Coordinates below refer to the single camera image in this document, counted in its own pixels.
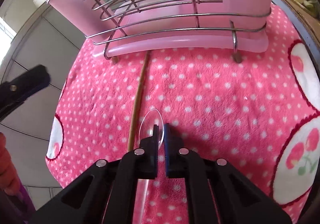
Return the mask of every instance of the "pink fleece blanket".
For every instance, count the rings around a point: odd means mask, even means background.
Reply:
[[[152,51],[140,117],[157,108],[186,147],[209,160],[227,159],[295,223],[320,155],[320,84],[293,25],[271,7],[268,50],[242,52],[242,64],[228,49]],[[126,153],[145,53],[112,65],[92,58],[92,49],[86,41],[79,52],[53,122],[46,161],[63,187],[96,160]],[[165,178],[163,148],[158,161],[143,223],[188,223],[184,182]]]

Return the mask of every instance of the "wooden chopstick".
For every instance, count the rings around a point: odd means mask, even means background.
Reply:
[[[140,105],[141,105],[141,98],[142,98],[142,92],[143,92],[143,83],[145,80],[145,75],[146,75],[146,70],[147,70],[148,63],[149,63],[149,58],[150,58],[150,51],[147,51],[147,53],[144,57],[143,66],[141,68],[140,79],[139,79],[138,88],[137,88],[137,92],[136,92],[136,96],[135,96],[134,104],[133,104],[133,109],[132,109],[131,124],[130,124],[129,139],[128,139],[128,152],[132,151],[134,148],[134,137],[136,134],[138,118],[139,118],[139,113],[140,113]]]

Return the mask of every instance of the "rack leg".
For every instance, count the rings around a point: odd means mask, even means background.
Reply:
[[[119,57],[118,56],[114,56],[111,58],[113,65],[117,64],[119,62]]]
[[[230,21],[231,28],[234,29],[235,25],[233,24],[232,21]],[[237,39],[237,34],[236,31],[232,31],[232,38],[233,38],[233,54],[232,58],[236,63],[241,63],[242,62],[242,56],[241,53],[238,51],[238,39]]]

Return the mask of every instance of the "dish drying rack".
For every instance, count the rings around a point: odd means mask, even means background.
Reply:
[[[268,47],[265,28],[271,0],[82,0],[90,6],[86,13],[99,16],[99,21],[86,27],[92,27],[90,33],[77,24],[90,18],[83,13],[70,18],[63,10],[64,1],[47,3],[92,39],[95,57],[110,59],[159,48],[219,47],[233,49],[234,60],[241,62],[238,49],[264,52]]]

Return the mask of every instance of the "metal screw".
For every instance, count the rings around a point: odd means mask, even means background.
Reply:
[[[180,148],[179,153],[181,155],[187,155],[189,153],[189,150],[187,148]]]
[[[227,160],[220,158],[217,160],[217,164],[220,166],[225,166],[227,164]]]
[[[144,150],[141,149],[141,148],[138,148],[138,149],[136,149],[136,150],[134,151],[134,154],[135,154],[135,155],[143,155],[143,154],[144,154]]]
[[[98,166],[98,167],[104,167],[106,165],[107,165],[107,161],[103,160],[103,159],[96,162],[96,166]]]
[[[17,90],[17,86],[16,85],[11,85],[10,86],[10,91],[16,91]]]

